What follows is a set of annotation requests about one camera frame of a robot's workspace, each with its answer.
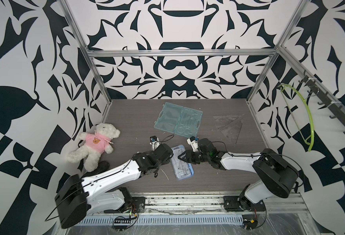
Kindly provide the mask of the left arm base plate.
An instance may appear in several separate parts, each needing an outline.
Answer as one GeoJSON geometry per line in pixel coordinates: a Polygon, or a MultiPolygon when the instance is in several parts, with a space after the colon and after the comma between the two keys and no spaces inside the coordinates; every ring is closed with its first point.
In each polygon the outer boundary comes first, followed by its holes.
{"type": "Polygon", "coordinates": [[[128,212],[143,212],[145,210],[145,197],[132,197],[131,201],[126,201],[117,210],[105,210],[104,213],[128,213],[128,212]]]}

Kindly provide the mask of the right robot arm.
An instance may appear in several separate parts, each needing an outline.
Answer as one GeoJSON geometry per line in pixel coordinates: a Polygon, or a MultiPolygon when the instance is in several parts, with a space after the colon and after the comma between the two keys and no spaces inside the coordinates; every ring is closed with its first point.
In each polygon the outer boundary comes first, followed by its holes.
{"type": "Polygon", "coordinates": [[[288,198],[299,177],[293,165],[269,148],[243,154],[218,150],[207,138],[191,137],[187,142],[192,149],[178,156],[181,161],[197,165],[208,162],[215,169],[243,170],[259,177],[259,181],[247,185],[236,199],[224,203],[227,211],[250,211],[271,196],[288,198]]]}

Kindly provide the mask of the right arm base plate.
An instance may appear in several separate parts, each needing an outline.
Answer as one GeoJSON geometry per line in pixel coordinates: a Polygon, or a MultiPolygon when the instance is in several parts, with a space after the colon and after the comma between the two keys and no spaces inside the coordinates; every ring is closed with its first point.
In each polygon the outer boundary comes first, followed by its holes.
{"type": "Polygon", "coordinates": [[[224,196],[224,209],[228,212],[264,212],[266,206],[263,201],[252,203],[245,196],[224,196]]]}

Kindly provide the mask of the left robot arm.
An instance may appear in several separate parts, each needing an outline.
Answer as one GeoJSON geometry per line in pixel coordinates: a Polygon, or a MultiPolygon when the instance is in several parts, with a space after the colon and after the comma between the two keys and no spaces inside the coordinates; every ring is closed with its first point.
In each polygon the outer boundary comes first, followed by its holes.
{"type": "Polygon", "coordinates": [[[124,207],[131,196],[118,187],[145,175],[157,176],[160,166],[168,164],[172,157],[173,150],[160,144],[154,151],[138,152],[123,165],[106,172],[84,178],[77,174],[69,177],[55,196],[61,227],[70,228],[90,213],[124,207]]]}

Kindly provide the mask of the blue geometry set case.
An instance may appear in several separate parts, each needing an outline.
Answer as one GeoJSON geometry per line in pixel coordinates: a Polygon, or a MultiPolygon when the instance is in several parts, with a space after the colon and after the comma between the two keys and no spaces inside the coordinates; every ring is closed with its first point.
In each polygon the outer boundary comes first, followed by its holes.
{"type": "Polygon", "coordinates": [[[191,164],[186,163],[180,159],[178,156],[183,154],[186,150],[183,145],[175,146],[171,148],[173,151],[173,157],[170,159],[175,176],[178,180],[183,180],[194,175],[194,170],[191,164]]]}

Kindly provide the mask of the teal ruler set case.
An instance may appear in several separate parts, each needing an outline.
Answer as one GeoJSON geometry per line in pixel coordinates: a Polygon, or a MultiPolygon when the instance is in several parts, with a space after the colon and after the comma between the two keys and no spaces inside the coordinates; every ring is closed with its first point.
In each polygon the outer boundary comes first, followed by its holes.
{"type": "Polygon", "coordinates": [[[203,112],[166,102],[163,105],[154,128],[186,138],[196,137],[203,112]]]}

